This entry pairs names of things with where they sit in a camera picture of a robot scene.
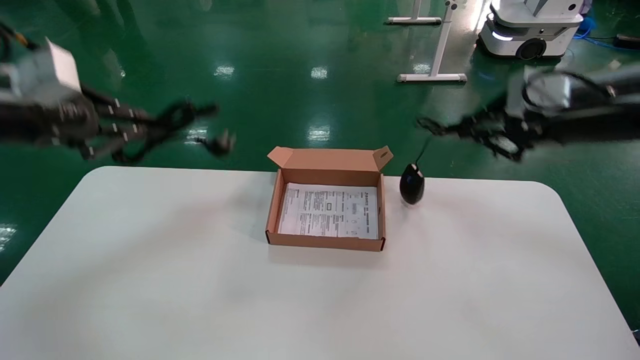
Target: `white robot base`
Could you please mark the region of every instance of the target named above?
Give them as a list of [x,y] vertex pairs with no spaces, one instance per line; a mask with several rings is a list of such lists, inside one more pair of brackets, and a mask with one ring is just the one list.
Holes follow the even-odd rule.
[[564,55],[577,30],[578,28],[569,28],[557,38],[542,42],[535,37],[527,40],[513,40],[512,38],[498,35],[488,26],[485,26],[480,31],[478,43],[490,55],[501,58],[519,58],[523,60],[560,58]]

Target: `stand base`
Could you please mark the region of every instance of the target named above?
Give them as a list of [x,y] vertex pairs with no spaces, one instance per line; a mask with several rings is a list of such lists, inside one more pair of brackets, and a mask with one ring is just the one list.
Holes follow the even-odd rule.
[[467,75],[465,74],[400,74],[398,75],[398,82],[404,83],[405,81],[467,81]]
[[442,19],[439,17],[390,17],[387,19],[388,25],[440,25]]

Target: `glossy green epoxy floor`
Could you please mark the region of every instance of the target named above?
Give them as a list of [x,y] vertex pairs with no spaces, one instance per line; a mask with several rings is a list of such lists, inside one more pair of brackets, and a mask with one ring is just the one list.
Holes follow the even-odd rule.
[[[440,16],[441,1],[422,13]],[[385,168],[399,175],[424,139],[419,113],[455,121],[497,96],[523,63],[474,49],[487,0],[454,13],[443,72],[466,85],[397,84],[400,72],[428,72],[438,27],[384,26],[413,0],[6,0],[2,18],[41,42],[72,51],[83,82],[129,104],[158,111],[188,95],[217,101],[220,116],[152,153],[141,166],[275,170],[276,145],[373,149],[389,145]],[[640,4],[598,1],[594,36],[640,34]],[[637,61],[574,40],[561,60],[570,70]],[[547,66],[554,63],[540,62]],[[237,151],[225,161],[193,144],[229,127]],[[631,328],[640,327],[640,142],[547,147],[522,164],[456,139],[437,139],[423,157],[431,177],[539,181],[566,204]],[[0,281],[13,270],[74,186],[110,160],[84,162],[65,149],[0,147]]]

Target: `mouse cable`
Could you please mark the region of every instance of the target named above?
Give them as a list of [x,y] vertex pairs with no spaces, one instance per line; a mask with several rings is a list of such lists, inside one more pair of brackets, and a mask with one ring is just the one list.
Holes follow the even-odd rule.
[[418,158],[415,160],[415,165],[418,166],[418,161],[420,161],[420,158],[422,157],[422,155],[424,154],[424,151],[427,149],[427,146],[429,145],[429,143],[431,142],[431,139],[433,138],[433,136],[428,136],[427,138],[424,139],[424,145],[422,146],[422,151],[420,151],[420,155],[418,155]]

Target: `black cable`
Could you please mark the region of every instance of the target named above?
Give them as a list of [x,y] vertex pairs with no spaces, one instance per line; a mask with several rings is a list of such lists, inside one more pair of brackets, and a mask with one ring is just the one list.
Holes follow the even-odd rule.
[[22,46],[26,47],[29,50],[36,50],[40,47],[38,44],[25,37],[22,33],[15,31],[7,24],[0,21],[0,42],[2,43],[0,47],[2,49],[2,53],[0,53],[0,62],[6,62],[9,60],[12,51],[12,39],[15,39]]
[[427,149],[427,146],[429,145],[429,143],[431,142],[433,136],[428,136],[425,140],[424,140],[424,145],[422,146],[422,151],[420,151],[420,155],[418,155],[418,158],[415,160],[416,165],[418,165],[418,161],[420,161],[420,158],[422,157],[422,155],[424,154],[424,151]]
[[580,74],[577,74],[575,72],[570,72],[570,71],[564,71],[564,70],[551,70],[551,71],[537,72],[537,73],[529,76],[529,79],[527,80],[525,85],[522,87],[522,99],[524,100],[524,102],[526,102],[529,106],[532,106],[532,107],[537,108],[539,110],[561,110],[561,109],[563,109],[564,106],[543,106],[543,105],[540,105],[540,104],[536,104],[529,97],[529,93],[528,93],[529,87],[531,87],[531,84],[534,81],[536,81],[538,79],[541,79],[541,78],[544,78],[545,76],[554,75],[554,74],[565,75],[565,76],[568,76],[570,78],[579,80],[580,82],[582,82],[585,85],[587,85],[587,87],[592,88],[596,94],[601,95],[602,98],[605,99],[605,100],[609,100],[612,97],[612,95],[609,93],[609,91],[607,90],[606,87],[600,86],[600,85],[594,83],[589,78],[586,78],[586,77],[584,77],[584,76],[582,76]]

